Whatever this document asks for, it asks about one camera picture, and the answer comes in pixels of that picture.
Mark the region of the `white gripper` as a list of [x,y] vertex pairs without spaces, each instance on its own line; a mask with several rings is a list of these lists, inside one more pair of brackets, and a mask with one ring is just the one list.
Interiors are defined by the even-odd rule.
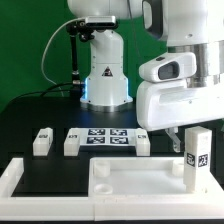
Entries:
[[177,127],[224,118],[224,84],[188,88],[185,80],[143,81],[137,90],[136,114],[147,131],[166,129],[173,150],[180,153]]

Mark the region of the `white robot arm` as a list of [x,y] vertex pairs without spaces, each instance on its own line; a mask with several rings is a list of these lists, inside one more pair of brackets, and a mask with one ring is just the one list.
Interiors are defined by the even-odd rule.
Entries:
[[136,115],[147,131],[164,129],[180,150],[180,126],[224,118],[224,0],[67,0],[80,38],[91,46],[81,104],[113,110],[130,100],[118,19],[143,19],[166,51],[139,62]]

